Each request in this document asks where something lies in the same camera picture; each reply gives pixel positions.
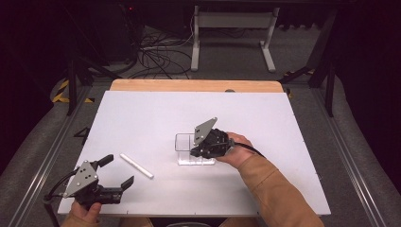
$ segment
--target white board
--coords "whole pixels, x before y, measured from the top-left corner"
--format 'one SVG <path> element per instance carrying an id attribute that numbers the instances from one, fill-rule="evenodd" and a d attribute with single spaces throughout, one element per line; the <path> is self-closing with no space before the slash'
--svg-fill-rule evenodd
<path id="1" fill-rule="evenodd" d="M 258 208 L 236 169 L 178 166 L 177 133 L 192 133 L 217 117 L 214 128 L 245 135 L 304 195 L 318 215 L 330 214 L 315 167 L 285 93 L 119 92 L 105 93 L 79 156 L 114 161 L 97 170 L 99 184 L 116 187 L 134 175 L 120 204 L 102 214 L 116 216 L 255 216 Z M 154 179 L 119 157 L 130 156 Z M 67 214 L 73 199 L 62 200 Z"/>

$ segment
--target black cable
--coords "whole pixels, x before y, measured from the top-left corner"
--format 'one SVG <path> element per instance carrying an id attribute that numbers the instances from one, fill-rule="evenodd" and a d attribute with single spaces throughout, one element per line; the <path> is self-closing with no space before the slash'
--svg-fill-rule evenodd
<path id="1" fill-rule="evenodd" d="M 78 168 L 70 173 L 68 173 L 67 175 L 65 175 L 64 177 L 62 177 L 57 183 L 56 185 L 53 186 L 53 188 L 50 190 L 50 192 L 47 195 L 44 195 L 44 199 L 42 200 L 42 202 L 44 203 L 44 209 L 46 210 L 47 214 L 50 216 L 51 221 L 53 222 L 53 225 L 55 227 L 59 227 L 59 221 L 57 220 L 56 215 L 54 214 L 53 211 L 53 207 L 51 205 L 51 203 L 53 202 L 53 198 L 55 197 L 61 197 L 60 195 L 55 195 L 54 192 L 57 190 L 57 188 L 66 180 L 68 180 L 69 178 L 71 178 L 72 176 L 76 175 L 78 172 Z"/>
<path id="2" fill-rule="evenodd" d="M 234 144 L 235 144 L 235 145 L 239 145 L 239 146 L 241 146 L 241 147 L 243 147 L 243 148 L 250 149 L 250 150 L 256 152 L 257 154 L 259 154 L 260 156 L 266 158 L 261 152 L 259 152 L 257 149 L 255 149 L 255 148 L 253 148 L 253 147 L 251 147 L 251 146 L 249 146 L 249 145 L 242 144 L 242 143 L 237 143 L 237 142 L 234 142 Z"/>
<path id="3" fill-rule="evenodd" d="M 243 148 L 246 148 L 246 149 L 250 149 L 250 150 L 256 152 L 257 154 L 259 154 L 260 156 L 266 158 L 261 152 L 259 152 L 259 150 L 255 149 L 254 147 L 251 147 L 249 145 L 242 144 L 242 143 L 237 143 L 237 142 L 234 142 L 234 144 L 238 145 L 238 146 L 241 146 Z M 210 147 L 218 147 L 218 146 L 221 146 L 221 145 L 228 145 L 228 143 L 216 143 L 216 144 L 213 144 L 213 145 L 209 145 L 208 148 L 210 148 Z"/>

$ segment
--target metal frame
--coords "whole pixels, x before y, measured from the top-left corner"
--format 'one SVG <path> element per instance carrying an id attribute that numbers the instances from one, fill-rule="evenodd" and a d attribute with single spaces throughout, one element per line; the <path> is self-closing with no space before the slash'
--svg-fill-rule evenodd
<path id="1" fill-rule="evenodd" d="M 194 44 L 192 48 L 191 70 L 197 71 L 200 58 L 200 27 L 243 27 L 243 28 L 267 28 L 268 34 L 264 41 L 260 41 L 260 47 L 265 57 L 269 72 L 274 73 L 275 66 L 269 51 L 269 44 L 277 21 L 279 8 L 273 12 L 203 12 L 195 6 L 194 11 Z"/>

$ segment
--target transparent container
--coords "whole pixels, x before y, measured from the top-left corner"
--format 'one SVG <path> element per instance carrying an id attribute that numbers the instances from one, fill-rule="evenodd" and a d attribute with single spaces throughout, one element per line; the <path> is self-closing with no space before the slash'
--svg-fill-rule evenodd
<path id="1" fill-rule="evenodd" d="M 214 165 L 216 159 L 205 159 L 195 157 L 190 154 L 190 150 L 194 147 L 193 133 L 178 133 L 175 139 L 175 150 L 177 152 L 178 165 L 180 166 L 208 166 Z"/>

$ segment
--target human hand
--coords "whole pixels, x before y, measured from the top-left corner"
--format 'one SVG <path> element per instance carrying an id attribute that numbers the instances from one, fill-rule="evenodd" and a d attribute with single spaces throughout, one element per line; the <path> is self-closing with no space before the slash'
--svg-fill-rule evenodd
<path id="1" fill-rule="evenodd" d="M 92 204 L 91 208 L 88 210 L 85 209 L 84 206 L 80 205 L 77 201 L 74 201 L 71 205 L 71 213 L 88 223 L 95 224 L 97 223 L 97 217 L 100 213 L 101 203 L 95 202 Z"/>
<path id="2" fill-rule="evenodd" d="M 253 146 L 251 141 L 249 141 L 245 136 L 236 134 L 233 132 L 227 132 L 229 139 L 234 139 L 236 143 L 245 144 L 248 146 Z M 230 164 L 234 168 L 239 168 L 241 164 L 247 160 L 249 157 L 254 155 L 254 152 L 250 149 L 243 148 L 241 146 L 235 146 L 230 152 L 226 153 L 224 156 L 216 158 L 218 161 Z"/>

